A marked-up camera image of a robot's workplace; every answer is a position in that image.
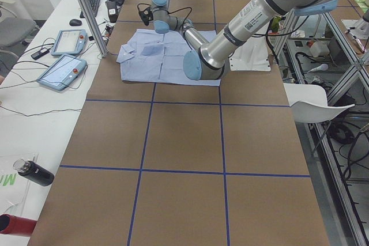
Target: red cup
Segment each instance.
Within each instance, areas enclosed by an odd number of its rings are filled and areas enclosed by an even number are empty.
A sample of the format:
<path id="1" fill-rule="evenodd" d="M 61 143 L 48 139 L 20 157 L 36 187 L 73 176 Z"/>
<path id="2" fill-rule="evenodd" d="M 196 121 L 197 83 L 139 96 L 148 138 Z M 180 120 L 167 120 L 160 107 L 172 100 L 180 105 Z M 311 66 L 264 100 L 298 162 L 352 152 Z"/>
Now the red cup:
<path id="1" fill-rule="evenodd" d="M 10 214 L 0 215 L 0 233 L 14 236 L 31 236 L 37 221 Z"/>

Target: bottle cap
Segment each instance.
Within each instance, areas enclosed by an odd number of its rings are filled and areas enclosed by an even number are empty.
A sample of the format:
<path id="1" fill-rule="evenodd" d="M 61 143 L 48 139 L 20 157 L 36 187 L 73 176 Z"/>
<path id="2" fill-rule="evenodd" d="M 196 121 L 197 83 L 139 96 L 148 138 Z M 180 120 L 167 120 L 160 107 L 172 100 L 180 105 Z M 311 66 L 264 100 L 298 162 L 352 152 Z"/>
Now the bottle cap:
<path id="1" fill-rule="evenodd" d="M 19 173 L 25 173 L 30 166 L 31 164 L 28 161 L 25 161 L 21 158 L 13 164 L 13 168 Z"/>

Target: computer mouse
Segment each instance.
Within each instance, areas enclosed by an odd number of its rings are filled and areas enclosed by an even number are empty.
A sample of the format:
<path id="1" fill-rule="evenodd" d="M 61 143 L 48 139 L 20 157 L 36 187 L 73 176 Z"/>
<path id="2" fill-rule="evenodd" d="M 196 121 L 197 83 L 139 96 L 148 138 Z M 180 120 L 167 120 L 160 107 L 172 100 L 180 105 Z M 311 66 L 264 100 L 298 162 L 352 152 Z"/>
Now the computer mouse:
<path id="1" fill-rule="evenodd" d="M 69 21 L 69 25 L 70 26 L 81 26 L 82 25 L 82 21 L 76 19 L 76 18 L 73 18 Z"/>

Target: white chair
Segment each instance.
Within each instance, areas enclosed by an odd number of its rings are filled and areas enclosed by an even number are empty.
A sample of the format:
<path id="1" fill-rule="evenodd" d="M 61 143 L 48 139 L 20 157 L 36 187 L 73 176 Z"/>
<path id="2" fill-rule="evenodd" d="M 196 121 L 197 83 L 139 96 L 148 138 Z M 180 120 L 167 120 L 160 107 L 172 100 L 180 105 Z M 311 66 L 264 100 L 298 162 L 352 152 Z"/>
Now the white chair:
<path id="1" fill-rule="evenodd" d="M 318 85 L 284 84 L 295 122 L 319 123 L 334 119 L 354 106 L 328 106 L 324 88 Z"/>
<path id="2" fill-rule="evenodd" d="M 12 17 L 6 17 L 0 22 L 0 52 L 13 55 L 17 59 L 19 56 L 10 50 L 9 48 L 16 44 L 25 41 L 25 39 L 36 29 L 40 29 L 34 20 L 26 20 L 24 18 L 18 18 L 16 13 L 3 6 L 3 3 L 14 4 L 14 0 L 0 0 L 0 17 L 2 15 L 1 9 L 8 11 L 12 14 Z"/>

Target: chair armrest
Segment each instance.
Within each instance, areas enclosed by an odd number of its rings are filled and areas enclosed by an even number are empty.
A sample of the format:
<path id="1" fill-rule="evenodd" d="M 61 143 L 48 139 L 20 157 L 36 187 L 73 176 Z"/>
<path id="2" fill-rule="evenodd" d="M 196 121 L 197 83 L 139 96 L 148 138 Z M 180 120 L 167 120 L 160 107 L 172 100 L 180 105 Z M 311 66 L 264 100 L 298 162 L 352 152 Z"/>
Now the chair armrest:
<path id="1" fill-rule="evenodd" d="M 0 0 L 0 3 L 3 2 L 3 3 L 8 3 L 8 4 L 14 4 L 15 1 L 14 0 Z"/>

